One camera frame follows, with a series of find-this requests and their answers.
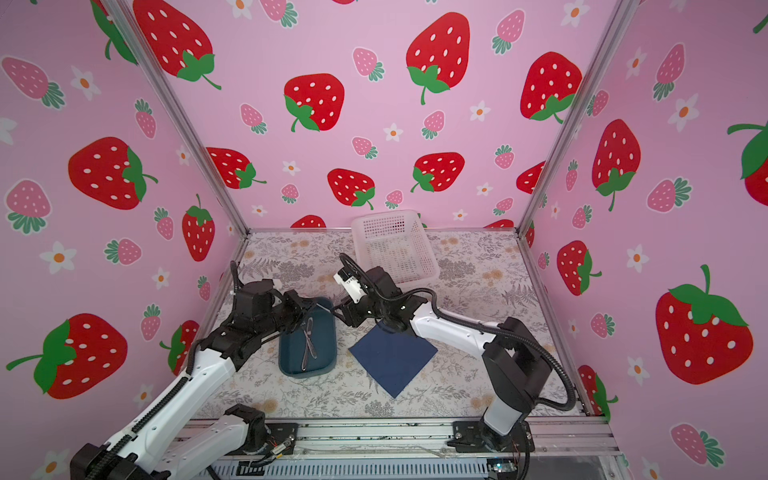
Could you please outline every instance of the green stem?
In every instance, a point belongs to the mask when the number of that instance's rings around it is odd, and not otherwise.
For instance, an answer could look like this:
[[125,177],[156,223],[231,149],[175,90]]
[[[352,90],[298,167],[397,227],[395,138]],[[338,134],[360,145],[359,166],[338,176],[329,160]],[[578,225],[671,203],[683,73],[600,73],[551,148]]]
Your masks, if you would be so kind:
[[734,131],[739,131],[739,130],[765,130],[765,127],[763,125],[755,125],[755,124],[735,124],[728,127],[728,134],[730,135]]
[[5,366],[5,369],[10,372],[15,367],[21,365],[24,362],[27,362],[29,360],[34,360],[34,359],[40,359],[42,357],[43,357],[43,355],[26,356],[23,359],[18,359],[18,360],[14,360],[13,362],[10,362],[8,365]]
[[704,290],[704,293],[709,295],[710,294],[710,267],[709,265],[702,265],[701,270],[704,272],[704,280],[707,282],[707,289]]
[[203,78],[205,78],[205,81],[207,81],[208,83],[212,84],[214,86],[214,88],[216,88],[217,90],[221,90],[221,85],[214,84],[212,81],[208,80],[208,77],[206,77],[205,75],[203,75]]
[[757,24],[755,28],[752,29],[752,31],[754,31],[755,33],[760,33],[760,30],[762,30],[763,27],[766,25],[768,25],[768,15],[766,15],[763,21]]

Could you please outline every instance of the floral tablecloth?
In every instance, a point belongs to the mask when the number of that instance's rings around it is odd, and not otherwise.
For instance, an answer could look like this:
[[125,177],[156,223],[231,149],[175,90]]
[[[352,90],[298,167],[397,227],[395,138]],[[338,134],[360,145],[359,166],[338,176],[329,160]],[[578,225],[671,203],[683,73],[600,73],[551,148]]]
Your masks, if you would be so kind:
[[[428,230],[428,237],[441,269],[439,279],[430,287],[437,291],[441,308],[484,321],[517,317],[557,357],[512,233]],[[333,280],[341,268],[341,252],[354,254],[348,230],[252,233],[240,263],[240,278],[245,283],[280,279],[284,290],[296,289],[301,296],[327,296],[337,303],[345,296]],[[230,296],[217,324],[231,309]],[[336,368],[308,379],[283,375],[277,366],[277,340],[266,344],[206,401],[196,418],[218,418],[235,403],[254,406],[278,418],[463,417],[481,415],[492,401],[493,388],[482,361],[435,341],[437,354],[397,398],[392,398],[349,352],[373,325],[368,320],[353,329],[336,320]],[[565,400],[564,387],[554,373],[542,395]],[[539,406],[532,415],[578,412]]]

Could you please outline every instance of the white plastic basket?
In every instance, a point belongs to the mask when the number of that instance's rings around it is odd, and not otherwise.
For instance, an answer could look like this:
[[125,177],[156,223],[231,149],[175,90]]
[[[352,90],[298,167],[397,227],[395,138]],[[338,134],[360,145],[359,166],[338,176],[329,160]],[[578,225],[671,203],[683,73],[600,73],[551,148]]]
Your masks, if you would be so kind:
[[382,267],[403,291],[437,280],[440,267],[413,210],[373,214],[352,221],[357,263]]

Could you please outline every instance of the strawberry wallpaper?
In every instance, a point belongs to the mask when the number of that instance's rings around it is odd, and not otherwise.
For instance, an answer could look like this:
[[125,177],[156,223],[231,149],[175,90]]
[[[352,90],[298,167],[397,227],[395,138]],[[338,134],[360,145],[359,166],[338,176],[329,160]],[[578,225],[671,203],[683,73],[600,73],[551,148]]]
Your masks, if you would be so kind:
[[632,478],[765,476],[767,15],[641,2],[528,231]]
[[13,2],[0,45],[3,477],[68,478],[173,379],[238,238],[99,2]]
[[519,223],[614,0],[134,0],[251,227]]

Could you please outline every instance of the blue napkin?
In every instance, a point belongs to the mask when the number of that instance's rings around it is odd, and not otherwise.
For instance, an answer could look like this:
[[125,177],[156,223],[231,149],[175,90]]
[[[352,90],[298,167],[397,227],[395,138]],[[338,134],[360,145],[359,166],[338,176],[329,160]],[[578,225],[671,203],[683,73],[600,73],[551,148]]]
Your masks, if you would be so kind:
[[437,349],[421,337],[374,326],[349,351],[393,398],[421,372]]

